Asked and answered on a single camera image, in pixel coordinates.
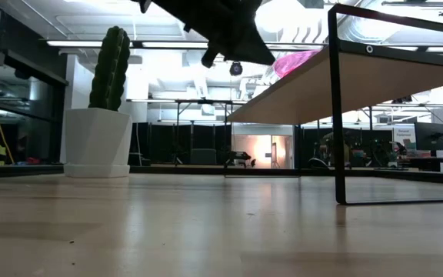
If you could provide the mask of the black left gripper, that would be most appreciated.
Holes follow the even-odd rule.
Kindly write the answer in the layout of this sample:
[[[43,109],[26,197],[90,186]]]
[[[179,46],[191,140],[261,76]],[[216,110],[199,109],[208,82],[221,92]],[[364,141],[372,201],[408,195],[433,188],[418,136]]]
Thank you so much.
[[[229,60],[272,65],[275,57],[255,25],[259,0],[153,0],[160,8],[205,37]],[[218,51],[208,47],[201,63],[214,64]]]

